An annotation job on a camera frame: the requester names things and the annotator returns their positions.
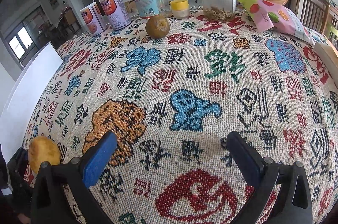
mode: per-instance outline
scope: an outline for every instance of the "pink snack bag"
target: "pink snack bag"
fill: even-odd
[[[312,45],[309,32],[288,8],[265,0],[238,0],[245,7],[259,32],[276,27],[280,32],[293,35]]]

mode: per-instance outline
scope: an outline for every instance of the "dining table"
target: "dining table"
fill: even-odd
[[[304,165],[320,223],[338,199],[338,89],[314,46],[276,29],[258,32],[240,8],[229,22],[207,20],[200,7],[168,21],[160,39],[134,18],[124,29],[64,43],[64,62],[36,105],[23,148],[44,135],[68,163],[114,133],[118,146],[89,189],[113,223],[219,224],[255,190],[227,148],[235,131],[262,157]],[[28,166],[32,187],[35,177]]]

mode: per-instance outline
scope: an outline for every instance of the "lime picture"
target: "lime picture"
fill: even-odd
[[[268,16],[271,19],[271,22],[273,22],[273,23],[278,23],[279,22],[279,17],[277,16],[276,13],[269,12]]]

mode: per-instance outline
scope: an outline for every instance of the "can label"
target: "can label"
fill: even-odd
[[[107,29],[97,5],[86,8],[81,12],[81,15],[93,36],[101,34]]]
[[[134,0],[141,18],[146,19],[159,14],[156,0]]]
[[[131,23],[122,0],[104,0],[101,6],[114,30],[122,29]]]

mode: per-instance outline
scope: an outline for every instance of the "patterned tablecloth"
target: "patterned tablecloth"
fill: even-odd
[[[253,192],[226,147],[228,133],[238,131],[262,156],[303,162],[319,223],[338,197],[338,90],[313,47],[258,33],[243,10],[227,23],[200,11],[169,21],[163,39],[152,40],[135,19],[121,31],[65,43],[23,147],[48,136],[66,163],[112,131],[118,148],[90,191],[114,223],[219,224]],[[29,169],[26,179],[33,184]]]

